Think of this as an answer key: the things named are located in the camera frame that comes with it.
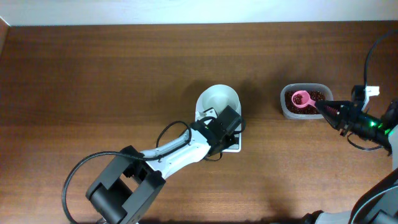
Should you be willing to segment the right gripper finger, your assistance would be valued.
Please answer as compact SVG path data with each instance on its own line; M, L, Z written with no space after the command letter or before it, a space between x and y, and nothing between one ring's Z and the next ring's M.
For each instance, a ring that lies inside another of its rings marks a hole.
M352 104L351 101L329 101L329 100L320 100L315 103L316 108L323 108L325 106L329 106L331 108L340 108L342 106L349 106Z
M333 129L341 129L341 105L316 104L315 107Z

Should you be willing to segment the pink measuring scoop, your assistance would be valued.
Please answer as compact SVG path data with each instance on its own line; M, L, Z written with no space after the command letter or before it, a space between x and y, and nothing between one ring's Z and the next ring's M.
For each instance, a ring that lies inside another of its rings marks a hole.
M296 91L292 97L291 101L297 108L305 108L307 106L315 107L315 101L311 99L309 92L305 90Z

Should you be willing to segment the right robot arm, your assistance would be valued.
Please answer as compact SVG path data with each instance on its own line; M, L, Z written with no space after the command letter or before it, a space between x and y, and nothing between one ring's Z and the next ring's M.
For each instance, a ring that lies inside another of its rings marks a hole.
M355 148L365 152L386 150L392 157L392 172L367 191L352 210L308 213L300 223L397 223L397 100L391 101L380 119L363 112L362 105L358 101L315 103L330 126Z

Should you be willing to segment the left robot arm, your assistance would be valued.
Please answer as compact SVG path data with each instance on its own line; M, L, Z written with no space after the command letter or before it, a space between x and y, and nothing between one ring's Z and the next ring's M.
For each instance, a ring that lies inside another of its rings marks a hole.
M168 177L239 142L243 117L232 107L191 123L177 139L155 149L122 149L86 191L99 223L137 223Z

